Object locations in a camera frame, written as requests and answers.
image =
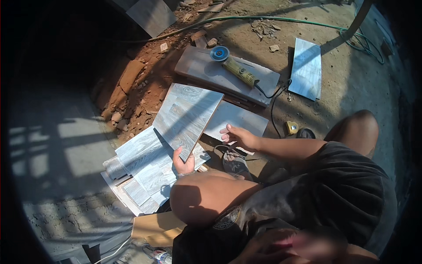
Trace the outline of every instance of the angle grinder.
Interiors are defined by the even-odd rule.
[[[272,96],[268,97],[264,91],[259,87],[258,82],[260,81],[253,75],[252,73],[248,72],[242,65],[236,62],[231,56],[230,51],[228,48],[224,46],[217,46],[213,48],[210,52],[211,59],[214,61],[222,62],[221,65],[223,68],[228,70],[229,72],[233,73],[236,77],[242,80],[251,88],[256,87],[266,98],[272,98],[276,95],[274,93]]]

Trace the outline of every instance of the white cable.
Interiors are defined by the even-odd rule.
[[[103,261],[104,259],[108,259],[109,257],[115,255],[129,240],[130,240],[130,237],[126,241],[123,242],[123,244],[116,250],[116,252],[114,252],[113,254],[111,254],[111,255],[109,255],[107,257],[104,257],[104,258],[100,259],[99,261],[95,262],[94,264],[98,264],[101,261]]]

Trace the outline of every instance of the green hose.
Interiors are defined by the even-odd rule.
[[[380,51],[377,49],[377,47],[365,35],[363,35],[361,33],[356,32],[354,34],[354,37],[356,37],[358,43],[362,46],[362,48],[359,48],[359,47],[356,47],[355,45],[352,45],[348,40],[346,40],[343,37],[343,32],[345,30],[347,30],[347,28],[337,27],[337,26],[332,26],[332,25],[327,25],[327,24],[318,23],[318,22],[311,22],[311,21],[307,21],[307,20],[299,20],[299,19],[294,19],[294,18],[277,17],[277,16],[221,16],[221,17],[214,17],[214,18],[210,18],[210,19],[206,19],[206,20],[203,20],[203,21],[196,22],[196,23],[194,23],[194,24],[192,24],[190,26],[187,26],[187,27],[184,27],[182,29],[179,29],[179,30],[170,32],[170,33],[165,34],[165,35],[162,35],[160,37],[151,38],[151,39],[148,39],[148,40],[141,40],[141,41],[118,41],[118,42],[124,42],[124,43],[143,43],[143,42],[149,42],[149,41],[156,41],[156,40],[159,40],[159,39],[166,38],[168,36],[172,36],[172,35],[178,34],[178,33],[182,32],[184,30],[187,30],[187,29],[196,27],[198,25],[205,24],[205,23],[210,23],[210,22],[213,22],[213,21],[223,21],[223,20],[229,20],[229,19],[261,19],[261,18],[262,19],[271,19],[271,20],[284,21],[284,22],[296,22],[296,23],[303,23],[303,24],[311,24],[311,25],[317,25],[317,26],[321,26],[321,27],[330,27],[330,28],[337,29],[337,30],[339,30],[340,36],[344,39],[344,41],[347,43],[347,45],[351,46],[355,50],[358,50],[358,51],[361,51],[361,52],[364,52],[364,53],[366,53],[368,55],[373,56],[374,58],[376,58],[376,60],[380,64],[384,64],[384,59],[382,58]],[[376,49],[376,51],[378,52],[381,60],[378,59],[378,57],[371,51],[370,45],[369,44],[367,46],[363,45],[359,38],[363,38],[366,41],[367,44],[369,43],[370,45],[372,45]]]

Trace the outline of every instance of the grinder cutting disc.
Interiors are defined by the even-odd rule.
[[[224,46],[217,46],[210,52],[211,59],[215,61],[224,61],[230,55],[229,49]]]

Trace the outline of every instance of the bracelet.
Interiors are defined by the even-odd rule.
[[[189,175],[189,174],[193,174],[193,173],[195,173],[196,171],[191,171],[191,172],[188,172],[188,173],[178,173],[177,174],[177,177],[180,179],[180,178],[182,178],[182,177],[185,177],[186,175]]]

